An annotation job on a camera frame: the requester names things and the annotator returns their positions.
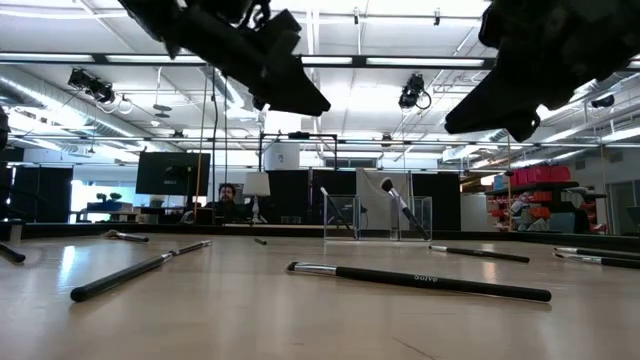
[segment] lamp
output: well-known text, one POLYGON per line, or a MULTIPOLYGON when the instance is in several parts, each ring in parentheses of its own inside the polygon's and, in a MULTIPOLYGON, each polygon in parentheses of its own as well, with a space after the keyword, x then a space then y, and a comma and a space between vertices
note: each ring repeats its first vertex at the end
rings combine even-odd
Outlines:
POLYGON ((253 195, 253 219, 251 222, 261 222, 258 215, 260 208, 258 206, 258 196, 271 196, 271 189, 269 188, 269 174, 265 172, 252 172, 247 173, 247 178, 244 182, 243 194, 253 195))

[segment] computer monitor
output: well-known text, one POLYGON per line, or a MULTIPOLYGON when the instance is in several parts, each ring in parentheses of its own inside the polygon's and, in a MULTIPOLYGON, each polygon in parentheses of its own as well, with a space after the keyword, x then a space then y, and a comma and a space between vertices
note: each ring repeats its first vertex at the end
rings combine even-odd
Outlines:
POLYGON ((138 164, 136 194, 196 195, 198 187, 198 158, 200 158, 200 191, 207 196, 209 187, 210 154, 143 152, 138 164))

